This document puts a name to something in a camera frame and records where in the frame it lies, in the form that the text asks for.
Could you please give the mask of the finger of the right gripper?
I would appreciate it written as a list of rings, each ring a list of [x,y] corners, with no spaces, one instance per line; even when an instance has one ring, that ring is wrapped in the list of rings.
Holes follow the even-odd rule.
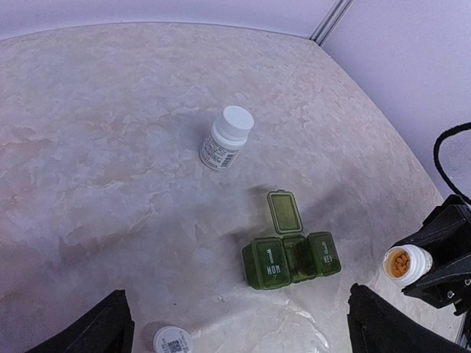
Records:
[[[401,290],[405,296],[420,299],[441,309],[455,307],[454,315],[470,310],[470,253],[448,263],[433,265],[416,282]]]
[[[448,196],[433,209],[418,231],[394,246],[407,244],[429,252],[436,265],[446,265],[470,253],[470,207],[460,196]]]

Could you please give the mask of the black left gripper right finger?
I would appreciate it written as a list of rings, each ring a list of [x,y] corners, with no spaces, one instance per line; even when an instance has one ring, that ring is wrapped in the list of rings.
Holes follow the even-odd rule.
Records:
[[[348,304],[353,352],[466,352],[417,324],[365,285],[351,287]]]

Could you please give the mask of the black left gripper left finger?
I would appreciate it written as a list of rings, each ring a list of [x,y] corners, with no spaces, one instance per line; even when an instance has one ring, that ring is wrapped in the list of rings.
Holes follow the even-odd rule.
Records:
[[[131,352],[135,331],[124,290],[114,290],[86,314],[31,352]]]

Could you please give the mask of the white pill bottle with code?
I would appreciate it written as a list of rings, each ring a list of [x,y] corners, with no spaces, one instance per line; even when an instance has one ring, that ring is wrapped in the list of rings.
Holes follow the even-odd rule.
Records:
[[[432,269],[433,257],[415,245],[393,246],[385,253],[382,265],[385,275],[398,287],[405,288]]]

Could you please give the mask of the orange pills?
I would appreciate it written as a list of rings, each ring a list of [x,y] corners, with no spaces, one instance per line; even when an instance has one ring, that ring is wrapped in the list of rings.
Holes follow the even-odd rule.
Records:
[[[406,252],[397,253],[392,260],[391,273],[394,278],[406,275],[410,265],[410,259]]]

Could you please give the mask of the right aluminium frame post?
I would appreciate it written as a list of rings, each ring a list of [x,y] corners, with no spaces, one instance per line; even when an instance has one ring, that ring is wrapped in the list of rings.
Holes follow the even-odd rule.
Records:
[[[346,15],[353,2],[353,0],[334,1],[333,6],[328,10],[309,40],[315,42],[318,46],[322,46],[339,24],[340,20]]]

